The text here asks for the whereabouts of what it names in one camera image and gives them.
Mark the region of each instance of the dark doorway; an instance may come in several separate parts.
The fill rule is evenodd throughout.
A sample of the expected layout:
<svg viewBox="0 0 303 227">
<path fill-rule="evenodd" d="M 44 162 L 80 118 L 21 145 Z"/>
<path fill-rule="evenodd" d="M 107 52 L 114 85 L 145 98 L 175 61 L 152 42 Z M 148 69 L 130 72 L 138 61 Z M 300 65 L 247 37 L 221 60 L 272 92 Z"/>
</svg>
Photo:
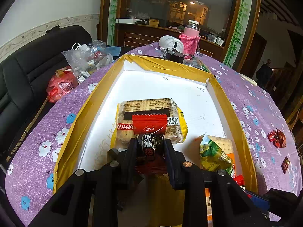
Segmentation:
<svg viewBox="0 0 303 227">
<path fill-rule="evenodd" d="M 240 73 L 252 78 L 263 55 L 267 41 L 255 32 L 247 57 Z"/>
</svg>

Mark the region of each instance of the barcode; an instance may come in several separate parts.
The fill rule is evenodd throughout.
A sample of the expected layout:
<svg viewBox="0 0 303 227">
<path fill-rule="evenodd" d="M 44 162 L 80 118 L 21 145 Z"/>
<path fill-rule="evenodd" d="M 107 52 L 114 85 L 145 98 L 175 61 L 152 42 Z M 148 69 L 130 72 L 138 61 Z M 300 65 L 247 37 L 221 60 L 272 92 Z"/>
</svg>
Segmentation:
<svg viewBox="0 0 303 227">
<path fill-rule="evenodd" d="M 177 117 L 168 117 L 167 118 L 167 125 L 178 125 L 179 124 L 179 118 Z"/>
</svg>

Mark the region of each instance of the wallpaper border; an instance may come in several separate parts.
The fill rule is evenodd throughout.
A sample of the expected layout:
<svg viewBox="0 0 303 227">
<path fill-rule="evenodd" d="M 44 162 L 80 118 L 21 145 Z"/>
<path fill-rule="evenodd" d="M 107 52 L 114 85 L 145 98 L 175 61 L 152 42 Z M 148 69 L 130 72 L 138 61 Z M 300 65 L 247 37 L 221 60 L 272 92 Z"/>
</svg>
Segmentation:
<svg viewBox="0 0 303 227">
<path fill-rule="evenodd" d="M 92 20 L 99 20 L 99 14 L 79 15 L 74 17 L 57 19 L 39 25 L 28 31 L 25 31 L 0 47 L 0 63 L 9 55 L 11 55 L 13 52 L 15 52 L 17 49 L 21 48 L 22 46 L 29 43 L 30 41 L 40 36 L 43 36 L 44 34 L 46 34 L 45 31 L 50 30 L 51 28 L 57 25 L 59 25 L 60 27 L 65 27 L 65 26 L 79 24 L 82 22 L 87 22 Z"/>
</svg>

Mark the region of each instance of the tablecloth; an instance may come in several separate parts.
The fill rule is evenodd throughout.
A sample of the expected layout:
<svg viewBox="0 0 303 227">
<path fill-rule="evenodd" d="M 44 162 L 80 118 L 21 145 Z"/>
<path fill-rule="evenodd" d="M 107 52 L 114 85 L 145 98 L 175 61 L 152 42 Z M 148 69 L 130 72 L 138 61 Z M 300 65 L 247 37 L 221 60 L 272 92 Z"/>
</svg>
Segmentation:
<svg viewBox="0 0 303 227">
<path fill-rule="evenodd" d="M 131 50 L 129 54 L 159 56 L 159 43 Z M 270 95 L 217 60 L 208 56 L 200 59 L 216 76 L 240 120 L 256 167 L 259 194 L 275 188 L 298 195 L 302 188 L 300 160 L 286 122 Z M 13 209 L 25 226 L 51 198 L 54 166 L 69 128 L 112 65 L 95 72 L 63 96 L 13 158 L 5 178 L 5 189 Z M 267 134 L 276 128 L 284 132 L 286 148 L 278 149 L 269 142 Z M 281 169 L 285 156 L 290 160 L 286 174 Z"/>
</svg>

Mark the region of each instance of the silver screw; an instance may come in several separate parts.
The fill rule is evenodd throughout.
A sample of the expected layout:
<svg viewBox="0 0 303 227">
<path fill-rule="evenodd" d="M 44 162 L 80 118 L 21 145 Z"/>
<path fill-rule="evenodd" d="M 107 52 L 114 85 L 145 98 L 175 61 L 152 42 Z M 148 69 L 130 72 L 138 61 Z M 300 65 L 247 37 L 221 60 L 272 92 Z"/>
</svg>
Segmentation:
<svg viewBox="0 0 303 227">
<path fill-rule="evenodd" d="M 223 170 L 223 169 L 219 169 L 217 170 L 217 173 L 221 176 L 225 176 L 226 175 L 226 170 Z"/>
<path fill-rule="evenodd" d="M 111 167 L 117 167 L 119 165 L 119 162 L 117 162 L 116 160 L 113 160 L 112 162 L 109 163 L 109 165 Z"/>
<path fill-rule="evenodd" d="M 192 165 L 192 163 L 189 162 L 189 161 L 183 162 L 183 166 L 184 166 L 184 167 L 191 167 L 191 165 Z"/>
<path fill-rule="evenodd" d="M 76 170 L 76 176 L 82 176 L 84 174 L 84 170 L 78 169 Z"/>
</svg>

